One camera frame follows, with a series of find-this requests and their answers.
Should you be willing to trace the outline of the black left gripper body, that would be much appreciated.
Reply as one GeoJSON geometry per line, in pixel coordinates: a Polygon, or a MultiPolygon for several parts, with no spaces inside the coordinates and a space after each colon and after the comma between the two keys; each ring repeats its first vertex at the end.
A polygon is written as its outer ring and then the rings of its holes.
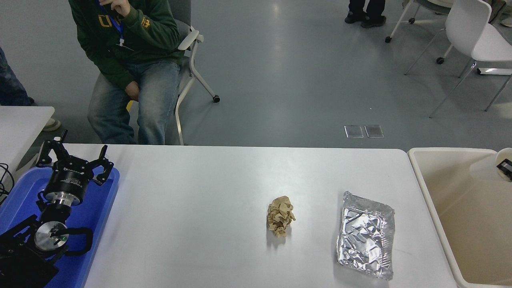
{"type": "Polygon", "coordinates": [[[44,198],[54,201],[67,197],[83,201],[94,173],[87,160],[59,160],[53,164],[50,181],[44,189],[44,198]]]}

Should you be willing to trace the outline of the seated person's right hand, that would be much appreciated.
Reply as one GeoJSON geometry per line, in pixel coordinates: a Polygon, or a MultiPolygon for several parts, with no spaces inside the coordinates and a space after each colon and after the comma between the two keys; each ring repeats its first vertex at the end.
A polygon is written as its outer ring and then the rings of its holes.
{"type": "Polygon", "coordinates": [[[139,95],[140,95],[140,88],[136,81],[131,81],[125,88],[125,93],[128,95],[128,97],[138,102],[139,101],[139,95]]]}

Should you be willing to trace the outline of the seated person's left hand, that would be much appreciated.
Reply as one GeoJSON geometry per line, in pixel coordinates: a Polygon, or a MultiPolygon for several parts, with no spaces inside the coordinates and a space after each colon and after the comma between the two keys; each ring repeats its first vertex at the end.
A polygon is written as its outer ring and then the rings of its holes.
{"type": "Polygon", "coordinates": [[[119,14],[123,17],[126,17],[131,9],[128,0],[99,0],[99,4],[104,7],[109,14],[119,14]]]}

